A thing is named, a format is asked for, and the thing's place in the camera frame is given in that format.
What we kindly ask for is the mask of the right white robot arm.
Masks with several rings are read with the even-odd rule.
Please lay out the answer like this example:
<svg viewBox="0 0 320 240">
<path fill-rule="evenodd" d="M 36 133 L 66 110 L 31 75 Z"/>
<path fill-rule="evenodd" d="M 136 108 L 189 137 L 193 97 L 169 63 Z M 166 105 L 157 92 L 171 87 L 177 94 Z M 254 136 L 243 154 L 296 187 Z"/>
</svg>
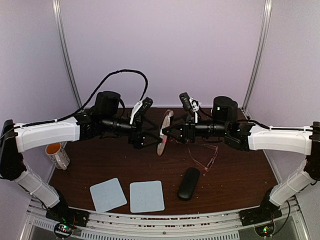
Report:
<svg viewBox="0 0 320 240">
<path fill-rule="evenodd" d="M 303 127 L 272 127 L 252 119 L 238 119 L 238 103 L 227 96 L 213 99 L 210 119 L 199 119 L 200 104 L 184 92 L 179 96 L 189 112 L 183 123 L 162 127 L 160 133 L 181 143 L 195 142 L 197 137 L 223 138 L 239 151 L 274 150 L 303 154 L 305 160 L 288 178 L 266 192 L 256 210 L 259 220 L 268 220 L 289 198 L 320 180 L 320 123 Z"/>
</svg>

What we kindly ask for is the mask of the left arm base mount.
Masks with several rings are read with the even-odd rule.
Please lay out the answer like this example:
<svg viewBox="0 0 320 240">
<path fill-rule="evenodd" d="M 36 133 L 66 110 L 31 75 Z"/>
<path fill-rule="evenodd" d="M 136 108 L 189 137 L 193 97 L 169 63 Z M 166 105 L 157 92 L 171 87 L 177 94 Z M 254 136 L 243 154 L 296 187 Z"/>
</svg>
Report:
<svg viewBox="0 0 320 240">
<path fill-rule="evenodd" d="M 56 221 L 53 233 L 58 239 L 65 240 L 69 238 L 78 227 L 86 227 L 89 212 L 70 208 L 65 197 L 60 191 L 57 191 L 59 202 L 54 207 L 47 207 L 44 203 L 41 207 L 46 210 L 45 217 Z"/>
</svg>

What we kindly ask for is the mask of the tan glasses case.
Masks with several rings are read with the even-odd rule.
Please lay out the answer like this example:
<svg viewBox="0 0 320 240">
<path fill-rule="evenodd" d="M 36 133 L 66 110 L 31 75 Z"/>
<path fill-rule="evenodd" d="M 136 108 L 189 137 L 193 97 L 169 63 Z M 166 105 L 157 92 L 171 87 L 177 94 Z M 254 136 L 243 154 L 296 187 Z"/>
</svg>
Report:
<svg viewBox="0 0 320 240">
<path fill-rule="evenodd" d="M 162 124 L 160 126 L 160 131 L 159 131 L 159 137 L 161 138 L 161 142 L 157 145 L 157 149 L 156 149 L 158 156 L 162 156 L 165 151 L 168 136 L 164 134 L 163 129 L 171 125 L 173 116 L 174 116 L 174 111 L 171 109 L 168 109 L 164 113 Z"/>
</svg>

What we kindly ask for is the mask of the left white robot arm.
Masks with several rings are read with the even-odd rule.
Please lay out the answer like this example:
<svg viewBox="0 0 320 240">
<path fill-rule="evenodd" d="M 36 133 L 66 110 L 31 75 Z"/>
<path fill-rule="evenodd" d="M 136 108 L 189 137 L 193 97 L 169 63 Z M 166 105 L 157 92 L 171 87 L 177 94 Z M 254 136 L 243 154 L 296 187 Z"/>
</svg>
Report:
<svg viewBox="0 0 320 240">
<path fill-rule="evenodd" d="M 0 177 L 14 181 L 31 195 L 38 198 L 58 221 L 67 222 L 72 218 L 63 195 L 52 186 L 43 183 L 42 179 L 32 172 L 23 162 L 22 153 L 40 146 L 59 142 L 75 142 L 101 137 L 104 133 L 116 136 L 127 136 L 129 144 L 135 149 L 142 149 L 146 137 L 161 143 L 161 138 L 150 130 L 143 128 L 147 120 L 144 114 L 153 104 L 146 97 L 138 101 L 131 111 L 130 118 L 117 116 L 119 104 L 122 104 L 119 93 L 113 91 L 99 92 L 93 107 L 76 113 L 65 120 L 53 120 L 33 125 L 15 124 L 11 119 L 3 124 L 0 137 Z"/>
</svg>

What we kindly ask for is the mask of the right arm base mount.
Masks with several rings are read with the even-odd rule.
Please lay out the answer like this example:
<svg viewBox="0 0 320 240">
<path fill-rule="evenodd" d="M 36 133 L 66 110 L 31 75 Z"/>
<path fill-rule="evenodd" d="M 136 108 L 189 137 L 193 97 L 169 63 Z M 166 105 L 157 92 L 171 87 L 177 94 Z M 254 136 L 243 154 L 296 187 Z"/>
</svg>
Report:
<svg viewBox="0 0 320 240">
<path fill-rule="evenodd" d="M 243 227 L 249 225 L 256 225 L 254 227 L 255 233 L 264 239 L 272 238 L 277 235 L 286 225 L 291 214 L 291 206 L 288 200 L 286 200 L 288 206 L 288 214 L 285 218 L 282 226 L 276 228 L 275 219 L 282 216 L 280 207 L 270 202 L 270 194 L 272 188 L 270 188 L 264 195 L 260 206 L 253 207 L 239 212 L 239 218 Z"/>
</svg>

